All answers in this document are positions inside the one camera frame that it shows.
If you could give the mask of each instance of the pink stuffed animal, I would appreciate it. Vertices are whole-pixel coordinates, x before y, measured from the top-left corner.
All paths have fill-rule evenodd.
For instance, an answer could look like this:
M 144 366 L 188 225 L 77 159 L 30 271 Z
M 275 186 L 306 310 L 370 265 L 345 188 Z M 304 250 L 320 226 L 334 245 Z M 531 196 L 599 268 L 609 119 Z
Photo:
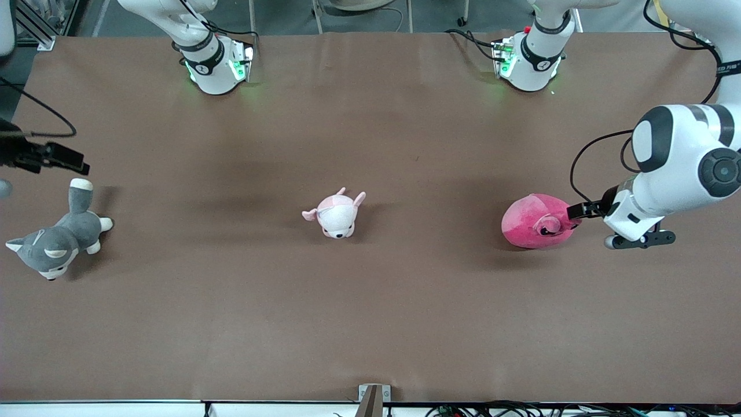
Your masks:
M 302 212 L 307 221 L 319 222 L 326 237 L 342 239 L 355 232 L 355 217 L 360 203 L 365 200 L 365 192 L 358 194 L 354 201 L 344 193 L 345 187 L 342 187 L 337 194 L 323 199 L 317 208 Z
M 563 243 L 581 220 L 569 220 L 568 204 L 546 194 L 530 194 L 507 209 L 502 233 L 515 246 L 542 249 Z

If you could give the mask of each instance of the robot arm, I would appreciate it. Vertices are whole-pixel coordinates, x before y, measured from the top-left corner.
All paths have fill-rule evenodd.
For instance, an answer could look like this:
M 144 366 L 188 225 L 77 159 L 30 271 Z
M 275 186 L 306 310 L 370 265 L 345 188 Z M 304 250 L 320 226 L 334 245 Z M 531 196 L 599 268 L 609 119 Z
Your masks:
M 662 8 L 716 45 L 718 103 L 651 109 L 633 132 L 640 173 L 592 206 L 569 208 L 571 218 L 604 217 L 617 233 L 605 241 L 611 249 L 673 243 L 674 234 L 657 226 L 664 217 L 718 203 L 741 187 L 741 0 L 663 0 Z
M 641 172 L 614 188 L 605 223 L 619 237 L 645 243 L 656 237 L 647 232 L 664 217 L 734 194 L 741 186 L 741 134 L 734 120 L 741 121 L 736 105 L 651 109 L 633 133 Z
M 620 0 L 528 0 L 535 10 L 533 26 L 494 45 L 498 77 L 523 91 L 538 91 L 556 76 L 563 48 L 574 33 L 571 9 L 597 9 Z
M 121 6 L 154 23 L 185 57 L 190 79 L 208 94 L 224 94 L 249 75 L 251 45 L 217 35 L 201 15 L 218 0 L 119 0 Z

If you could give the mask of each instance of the gray husky plush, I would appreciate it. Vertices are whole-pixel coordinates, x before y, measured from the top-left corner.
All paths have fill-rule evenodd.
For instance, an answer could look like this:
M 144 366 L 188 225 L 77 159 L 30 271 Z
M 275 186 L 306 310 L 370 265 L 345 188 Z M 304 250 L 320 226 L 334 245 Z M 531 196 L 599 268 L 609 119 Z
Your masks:
M 56 225 L 5 243 L 26 265 L 48 280 L 63 275 L 80 251 L 90 255 L 97 253 L 101 232 L 113 227 L 113 221 L 108 217 L 98 217 L 88 211 L 93 202 L 93 184 L 90 181 L 82 178 L 72 180 L 69 199 L 70 212 Z

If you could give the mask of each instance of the wire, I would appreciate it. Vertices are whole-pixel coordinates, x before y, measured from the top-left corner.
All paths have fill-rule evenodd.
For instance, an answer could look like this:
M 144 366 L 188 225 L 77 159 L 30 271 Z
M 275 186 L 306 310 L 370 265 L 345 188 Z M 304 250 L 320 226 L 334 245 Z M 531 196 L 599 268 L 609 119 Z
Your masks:
M 686 49 L 686 50 L 703 50 L 703 49 L 705 49 L 705 47 L 704 47 L 704 46 L 702 46 L 702 45 L 700 45 L 700 46 L 687 46 L 687 45 L 683 45 L 683 44 L 680 44 L 680 43 L 679 43 L 679 42 L 677 41 L 676 35 L 674 35 L 674 34 L 673 34 L 672 32 L 669 32 L 669 39 L 671 39 L 671 41 L 672 41 L 672 42 L 673 42 L 673 43 L 674 43 L 674 44 L 675 44 L 675 45 L 676 45 L 677 47 L 680 47 L 680 48 L 682 48 L 682 49 Z
M 196 18 L 196 20 L 201 22 L 201 24 L 203 24 L 206 27 L 206 29 L 211 30 L 212 32 L 223 33 L 225 35 L 254 35 L 255 38 L 260 37 L 260 35 L 257 32 L 252 31 L 252 30 L 247 30 L 245 32 L 235 32 L 233 30 L 222 29 L 219 26 L 217 26 L 215 23 L 209 20 L 206 20 L 204 22 L 198 17 L 198 15 L 196 15 L 196 12 L 194 12 L 193 9 L 190 8 L 190 6 L 185 0 L 180 0 L 180 3 L 183 5 L 183 7 L 185 7 L 185 9 L 190 13 L 192 17 Z
M 573 162 L 571 163 L 571 170 L 570 170 L 570 171 L 569 171 L 569 173 L 568 173 L 568 181 L 569 181 L 569 183 L 571 184 L 571 188 L 572 188 L 572 189 L 574 190 L 574 192 L 576 192 L 576 193 L 577 193 L 577 194 L 578 194 L 578 195 L 579 195 L 579 196 L 580 196 L 581 198 L 583 198 L 583 199 L 584 199 L 584 200 L 585 200 L 585 201 L 586 201 L 587 203 L 592 203 L 593 201 L 592 201 L 592 200 L 591 200 L 591 199 L 590 199 L 589 197 L 587 197 L 587 196 L 586 196 L 586 195 L 585 195 L 584 193 L 582 193 L 582 192 L 581 192 L 581 191 L 580 191 L 580 190 L 579 190 L 579 189 L 578 189 L 578 188 L 576 187 L 576 184 L 574 184 L 574 170 L 576 169 L 576 163 L 577 163 L 577 162 L 579 162 L 579 158 L 581 158 L 581 157 L 582 157 L 582 155 L 584 154 L 584 152 L 585 152 L 585 151 L 586 151 L 587 149 L 589 149 L 589 147 L 590 147 L 590 146 L 594 145 L 595 143 L 597 143 L 597 142 L 599 142 L 599 141 L 602 141 L 602 140 L 605 140 L 605 139 L 609 139 L 609 138 L 611 138 L 611 137 L 615 137 L 615 136 L 620 136 L 620 135 L 623 135 L 623 134 L 630 134 L 630 133 L 633 133 L 633 129 L 631 129 L 631 130 L 629 130 L 629 131 L 619 131 L 619 132 L 614 132 L 614 133 L 611 133 L 611 134 L 606 134 L 605 136 L 601 136 L 601 137 L 598 137 L 598 138 L 596 138 L 596 139 L 593 139 L 593 140 L 591 140 L 591 141 L 590 141 L 589 143 L 587 143 L 586 145 L 584 145 L 584 146 L 582 147 L 582 149 L 581 149 L 581 150 L 579 151 L 579 153 L 578 153 L 578 154 L 576 154 L 576 156 L 574 157 L 574 161 L 573 161 Z
M 722 64 L 722 60 L 720 59 L 720 54 L 718 53 L 718 51 L 715 49 L 715 47 L 713 45 L 710 45 L 709 43 L 703 41 L 702 39 L 698 38 L 697 36 L 688 35 L 687 33 L 684 33 L 684 32 L 681 32 L 679 30 L 673 29 L 672 27 L 669 27 L 669 26 L 664 26 L 663 24 L 660 24 L 659 22 L 653 20 L 648 15 L 648 5 L 651 2 L 652 2 L 652 0 L 646 0 L 645 5 L 643 6 L 643 18 L 648 23 L 650 23 L 651 25 L 653 25 L 655 27 L 658 27 L 661 30 L 666 30 L 670 34 L 673 34 L 673 35 L 676 35 L 676 36 L 681 36 L 681 37 L 683 37 L 685 39 L 689 39 L 691 41 L 696 42 L 698 45 L 701 45 L 701 48 L 700 49 L 707 49 L 708 52 L 710 52 L 710 53 L 713 54 L 713 58 L 715 58 L 715 65 L 716 66 L 720 66 Z M 708 93 L 708 95 L 700 102 L 700 104 L 705 104 L 713 96 L 713 94 L 715 94 L 715 90 L 718 89 L 718 85 L 720 84 L 720 78 L 721 77 L 719 77 L 719 76 L 716 76 L 715 77 L 715 83 L 713 84 L 713 88 L 710 89 L 710 93 Z
M 445 33 L 455 33 L 456 35 L 463 36 L 469 42 L 473 42 L 473 44 L 476 45 L 477 48 L 479 48 L 479 51 L 481 51 L 481 53 L 484 54 L 484 56 L 486 56 L 487 58 L 491 59 L 492 61 L 497 61 L 497 62 L 504 62 L 505 61 L 502 58 L 495 58 L 495 57 L 489 55 L 488 53 L 486 53 L 486 51 L 484 50 L 484 48 L 482 48 L 481 46 L 491 47 L 491 43 L 487 43 L 487 42 L 484 42 L 482 40 L 476 39 L 473 36 L 473 33 L 470 30 L 467 31 L 467 32 L 463 32 L 462 30 L 448 29 L 448 30 L 445 31 Z
M 396 30 L 394 31 L 394 32 L 399 32 L 399 29 L 402 28 L 402 23 L 404 23 L 404 13 L 402 13 L 401 10 L 395 7 L 381 7 L 379 10 L 393 10 L 399 14 L 399 26 L 397 26 Z
M 620 163 L 622 164 L 622 167 L 625 168 L 626 170 L 633 172 L 635 174 L 638 174 L 639 172 L 641 172 L 641 170 L 631 168 L 630 166 L 628 166 L 628 163 L 625 161 L 625 149 L 628 148 L 628 145 L 630 145 L 632 141 L 633 141 L 633 137 L 631 136 L 627 138 L 625 143 L 622 144 L 622 148 L 620 149 Z
M 661 30 L 666 30 L 667 32 L 669 32 L 669 36 L 671 38 L 671 41 L 676 46 L 681 47 L 682 49 L 686 49 L 686 50 L 708 50 L 708 52 L 710 52 L 713 55 L 713 58 L 715 59 L 716 66 L 717 65 L 720 65 L 722 63 L 722 60 L 720 58 L 720 55 L 718 54 L 718 51 L 716 50 L 716 48 L 713 45 L 710 45 L 709 43 L 701 40 L 697 36 L 692 36 L 692 35 L 689 35 L 687 33 L 684 33 L 684 32 L 681 32 L 679 30 L 676 30 L 676 29 L 674 29 L 672 27 L 664 26 L 663 24 L 660 24 L 659 22 L 653 20 L 648 15 L 648 6 L 649 6 L 650 3 L 651 3 L 651 0 L 646 0 L 646 3 L 643 6 L 643 18 L 648 23 L 650 23 L 651 25 L 653 25 L 655 27 L 658 27 Z M 689 40 L 691 40 L 693 42 L 696 42 L 699 46 L 697 46 L 697 47 L 690 47 L 690 46 L 687 46 L 687 45 L 682 45 L 682 44 L 680 44 L 677 41 L 676 36 L 681 36 L 681 37 L 683 37 L 685 39 L 689 39 Z M 702 101 L 700 102 L 700 104 L 707 103 L 710 100 L 710 98 L 713 97 L 713 95 L 715 94 L 715 91 L 718 89 L 718 85 L 720 85 L 720 79 L 721 79 L 721 77 L 719 77 L 719 76 L 716 76 L 715 77 L 715 82 L 713 83 L 713 87 L 710 89 L 710 92 L 708 92 L 708 95 L 705 96 L 704 99 L 702 99 Z M 620 136 L 620 135 L 623 135 L 623 134 L 632 134 L 632 133 L 633 133 L 633 130 L 631 129 L 629 131 L 619 131 L 619 132 L 614 132 L 612 134 L 608 134 L 608 135 L 605 135 L 605 136 L 602 136 L 602 137 L 598 137 L 597 139 L 594 139 L 591 142 L 589 142 L 586 145 L 584 145 L 584 147 L 581 149 L 581 151 L 579 151 L 579 153 L 576 154 L 576 157 L 574 158 L 574 161 L 571 163 L 571 170 L 569 171 L 569 182 L 570 182 L 571 188 L 574 190 L 574 192 L 576 192 L 581 198 L 583 198 L 584 200 L 586 200 L 587 203 L 592 203 L 592 200 L 590 198 L 588 198 L 586 195 L 584 195 L 584 193 L 582 193 L 576 187 L 576 185 L 574 184 L 574 169 L 576 168 L 577 161 L 582 156 L 582 154 L 584 154 L 584 152 L 590 146 L 594 145 L 595 143 L 600 142 L 600 141 L 602 141 L 604 139 L 611 138 L 611 137 Z M 630 171 L 632 173 L 637 174 L 637 173 L 640 172 L 640 170 L 637 170 L 635 168 L 630 167 L 627 164 L 627 162 L 625 161 L 625 150 L 631 144 L 631 141 L 632 140 L 633 140 L 633 137 L 629 137 L 622 144 L 622 147 L 620 148 L 620 163 L 622 164 L 622 167 L 625 168 L 626 170 L 628 170 L 628 171 Z
M 23 88 L 16 87 L 12 82 L 9 82 L 8 80 L 6 80 L 5 78 L 3 78 L 1 76 L 0 76 L 0 82 L 2 82 L 6 86 L 12 88 L 15 91 L 18 91 L 20 94 L 23 94 L 24 96 L 28 97 L 29 99 L 33 100 L 33 102 L 35 102 L 37 105 L 40 105 L 43 108 L 47 109 L 49 112 L 51 112 L 51 114 L 53 114 L 54 116 L 57 116 L 62 122 L 65 123 L 65 125 L 67 125 L 70 128 L 70 133 L 67 133 L 67 134 L 54 134 L 54 133 L 47 133 L 47 132 L 33 132 L 33 131 L 31 131 L 31 132 L 28 132 L 27 134 L 24 134 L 24 136 L 30 136 L 30 137 L 73 137 L 73 136 L 77 135 L 77 129 L 75 129 L 75 126 L 72 123 L 70 123 L 70 121 L 67 120 L 67 118 L 65 118 L 64 116 L 62 116 L 58 111 L 54 110 L 53 108 L 51 108 L 49 105 L 47 105 L 43 101 L 35 98 L 30 93 L 25 92 L 23 90 Z

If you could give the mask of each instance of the plush toy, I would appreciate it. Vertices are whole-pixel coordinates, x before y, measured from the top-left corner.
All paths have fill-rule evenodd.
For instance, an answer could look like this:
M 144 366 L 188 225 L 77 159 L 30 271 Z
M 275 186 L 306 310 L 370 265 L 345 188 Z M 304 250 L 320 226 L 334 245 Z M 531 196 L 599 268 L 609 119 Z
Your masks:
M 93 184 L 90 181 L 72 180 L 69 201 L 70 212 L 53 227 L 5 243 L 26 265 L 48 280 L 63 275 L 80 251 L 90 255 L 97 253 L 101 232 L 113 227 L 113 221 L 108 217 L 98 217 L 88 211 L 93 202 Z
M 530 194 L 507 209 L 502 233 L 515 246 L 542 249 L 563 243 L 581 220 L 569 220 L 568 204 L 545 194 Z
M 345 187 L 342 187 L 337 194 L 322 200 L 317 208 L 302 212 L 307 221 L 319 222 L 326 237 L 342 239 L 355 232 L 355 217 L 360 203 L 365 200 L 365 192 L 358 194 L 354 201 L 343 195 L 344 193 Z

